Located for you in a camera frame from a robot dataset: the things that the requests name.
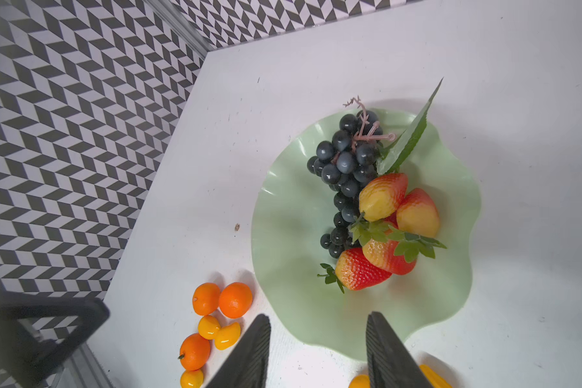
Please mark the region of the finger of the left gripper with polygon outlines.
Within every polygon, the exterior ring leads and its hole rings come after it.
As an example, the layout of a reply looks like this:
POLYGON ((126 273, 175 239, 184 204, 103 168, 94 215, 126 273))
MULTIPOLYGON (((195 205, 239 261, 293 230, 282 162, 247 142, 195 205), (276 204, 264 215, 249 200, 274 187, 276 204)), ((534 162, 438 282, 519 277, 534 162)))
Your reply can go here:
POLYGON ((37 387, 54 374, 110 317, 98 298, 61 298, 0 291, 0 371, 22 387, 37 387), (76 317, 79 325, 58 342, 44 339, 34 318, 76 317))

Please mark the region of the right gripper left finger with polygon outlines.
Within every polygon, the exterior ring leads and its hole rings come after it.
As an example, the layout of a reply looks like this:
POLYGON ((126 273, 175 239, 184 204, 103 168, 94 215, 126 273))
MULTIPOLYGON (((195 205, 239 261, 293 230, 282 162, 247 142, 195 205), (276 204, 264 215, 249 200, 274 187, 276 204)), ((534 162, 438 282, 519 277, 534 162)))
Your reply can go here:
POLYGON ((264 314, 257 315, 207 387, 265 387, 270 337, 270 319, 264 314))

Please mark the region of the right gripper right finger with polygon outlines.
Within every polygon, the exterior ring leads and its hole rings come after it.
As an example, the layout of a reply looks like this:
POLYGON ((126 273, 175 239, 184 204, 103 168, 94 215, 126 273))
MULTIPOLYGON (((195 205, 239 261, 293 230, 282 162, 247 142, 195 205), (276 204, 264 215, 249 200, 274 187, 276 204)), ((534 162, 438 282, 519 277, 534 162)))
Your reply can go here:
POLYGON ((369 315, 365 339, 371 388, 432 387, 382 313, 369 315))

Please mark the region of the orange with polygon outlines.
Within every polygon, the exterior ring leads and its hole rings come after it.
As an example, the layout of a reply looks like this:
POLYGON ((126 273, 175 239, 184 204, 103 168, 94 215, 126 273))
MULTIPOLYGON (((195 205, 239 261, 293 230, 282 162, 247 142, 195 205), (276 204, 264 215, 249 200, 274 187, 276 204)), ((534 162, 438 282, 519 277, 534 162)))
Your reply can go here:
POLYGON ((349 383, 349 388, 370 388, 370 377, 367 374, 355 376, 349 383))
POLYGON ((210 341, 194 333, 181 344, 178 360, 187 371, 200 370, 210 358, 210 353, 210 341))
POLYGON ((250 287, 244 283, 235 282, 221 291, 218 305, 226 318, 237 319, 250 310, 252 302, 253 294, 250 287))
POLYGON ((221 289, 215 283, 201 284, 192 296, 194 312, 200 316, 211 315, 219 307, 220 295, 221 289))

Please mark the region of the strawberry red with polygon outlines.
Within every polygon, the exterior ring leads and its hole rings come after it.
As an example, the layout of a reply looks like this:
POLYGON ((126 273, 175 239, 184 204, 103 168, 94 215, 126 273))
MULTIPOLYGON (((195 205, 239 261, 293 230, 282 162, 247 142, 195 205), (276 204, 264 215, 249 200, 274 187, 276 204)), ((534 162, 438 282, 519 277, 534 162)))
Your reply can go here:
POLYGON ((337 284, 344 294, 346 290, 358 291, 373 287, 388 280, 392 273, 371 264, 361 248, 352 248, 339 256, 336 265, 321 263, 325 271, 318 274, 327 285, 337 284))

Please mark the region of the green wavy glass bowl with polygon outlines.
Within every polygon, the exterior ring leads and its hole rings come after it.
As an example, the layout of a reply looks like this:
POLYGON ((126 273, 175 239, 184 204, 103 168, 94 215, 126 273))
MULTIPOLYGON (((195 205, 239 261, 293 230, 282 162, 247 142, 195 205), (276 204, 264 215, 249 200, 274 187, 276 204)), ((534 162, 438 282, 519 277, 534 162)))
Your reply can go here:
POLYGON ((360 291, 323 281, 330 255, 320 238, 333 227, 334 192, 307 170, 317 145, 339 128, 340 113, 311 124, 271 166, 252 219, 256 279, 282 325, 299 341, 364 360, 365 325, 382 313, 400 339, 451 318, 472 286, 470 235, 480 216, 480 187, 429 125, 403 165, 410 185, 434 200, 443 248, 405 276, 360 291))

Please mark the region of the dark grape bunch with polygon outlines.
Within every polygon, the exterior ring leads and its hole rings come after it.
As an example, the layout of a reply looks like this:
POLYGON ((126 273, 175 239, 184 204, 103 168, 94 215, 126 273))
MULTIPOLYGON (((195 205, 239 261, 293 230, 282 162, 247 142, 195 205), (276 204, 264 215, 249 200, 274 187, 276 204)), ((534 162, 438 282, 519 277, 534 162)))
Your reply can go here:
MULTIPOLYGON (((425 103, 401 134, 384 132, 378 113, 368 109, 360 97, 352 97, 349 104, 357 105, 358 112, 342 116, 338 131, 330 140, 320 142, 315 155, 307 161, 308 171, 336 194, 335 227, 320 239, 321 247, 335 259, 346 249, 362 247, 352 241, 349 231, 349 226, 360 215, 360 193, 379 176, 401 173, 401 167, 427 129, 428 111, 433 101, 425 103)), ((386 221, 397 226, 395 213, 386 221)))

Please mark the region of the yellow kumquat left upper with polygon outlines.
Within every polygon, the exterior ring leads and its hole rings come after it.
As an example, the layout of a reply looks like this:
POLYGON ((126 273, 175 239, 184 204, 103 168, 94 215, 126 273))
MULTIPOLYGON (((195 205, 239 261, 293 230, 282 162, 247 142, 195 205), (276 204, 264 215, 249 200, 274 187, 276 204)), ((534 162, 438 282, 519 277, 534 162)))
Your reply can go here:
POLYGON ((231 323, 218 330, 214 338, 214 346, 217 350, 226 350, 235 345, 242 335, 241 324, 231 323))

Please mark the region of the yellow kumquat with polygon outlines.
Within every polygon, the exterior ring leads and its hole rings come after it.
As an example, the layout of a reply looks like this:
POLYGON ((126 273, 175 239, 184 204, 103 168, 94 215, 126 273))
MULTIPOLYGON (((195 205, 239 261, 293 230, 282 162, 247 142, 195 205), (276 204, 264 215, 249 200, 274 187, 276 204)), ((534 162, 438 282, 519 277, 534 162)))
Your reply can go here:
POLYGON ((433 388, 452 388, 442 376, 432 370, 428 365, 420 365, 420 370, 433 388))
POLYGON ((181 388, 201 388, 205 380, 204 373, 201 370, 184 371, 179 383, 181 388))
POLYGON ((231 323, 218 330, 214 338, 214 346, 217 350, 226 350, 235 345, 242 335, 241 324, 231 323))
POLYGON ((198 334, 206 340, 215 340, 220 330, 221 324, 212 315, 203 316, 197 326, 198 334))

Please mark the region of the yellow kumquat right upper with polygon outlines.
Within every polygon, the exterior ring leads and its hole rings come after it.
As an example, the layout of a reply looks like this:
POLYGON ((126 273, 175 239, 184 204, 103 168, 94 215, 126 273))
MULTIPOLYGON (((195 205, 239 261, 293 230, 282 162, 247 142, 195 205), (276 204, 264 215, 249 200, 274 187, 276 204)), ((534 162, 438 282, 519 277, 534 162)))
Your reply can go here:
POLYGON ((420 370, 433 388, 452 388, 442 376, 432 370, 428 365, 420 365, 420 370))

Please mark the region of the yellow kumquat left middle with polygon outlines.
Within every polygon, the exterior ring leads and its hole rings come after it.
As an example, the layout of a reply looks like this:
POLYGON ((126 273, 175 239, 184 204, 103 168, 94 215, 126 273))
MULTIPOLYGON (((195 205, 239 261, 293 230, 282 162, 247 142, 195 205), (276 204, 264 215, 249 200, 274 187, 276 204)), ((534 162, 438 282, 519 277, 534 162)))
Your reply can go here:
POLYGON ((221 324, 212 315, 203 316, 197 326, 198 334, 206 340, 215 340, 220 330, 221 324))

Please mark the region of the yellow kumquat left bottom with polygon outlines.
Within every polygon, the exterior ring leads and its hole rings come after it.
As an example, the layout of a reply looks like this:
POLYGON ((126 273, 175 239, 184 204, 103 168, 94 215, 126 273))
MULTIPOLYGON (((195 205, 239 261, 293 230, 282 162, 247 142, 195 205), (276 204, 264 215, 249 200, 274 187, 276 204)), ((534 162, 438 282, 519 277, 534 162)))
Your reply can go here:
POLYGON ((181 388, 201 388, 205 380, 204 373, 201 370, 184 371, 179 383, 181 388))

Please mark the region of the left corner aluminium post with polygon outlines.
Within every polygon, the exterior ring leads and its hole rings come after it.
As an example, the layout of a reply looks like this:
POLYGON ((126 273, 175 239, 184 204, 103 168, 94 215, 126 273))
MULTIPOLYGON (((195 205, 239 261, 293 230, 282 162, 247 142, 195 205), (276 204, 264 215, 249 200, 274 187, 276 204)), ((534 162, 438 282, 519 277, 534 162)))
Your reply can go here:
POLYGON ((182 13, 180 5, 176 5, 171 0, 146 0, 146 3, 156 12, 161 19, 166 21, 178 36, 183 38, 190 49, 198 53, 201 58, 205 58, 212 50, 210 44, 200 34, 199 30, 193 27, 186 16, 182 13))

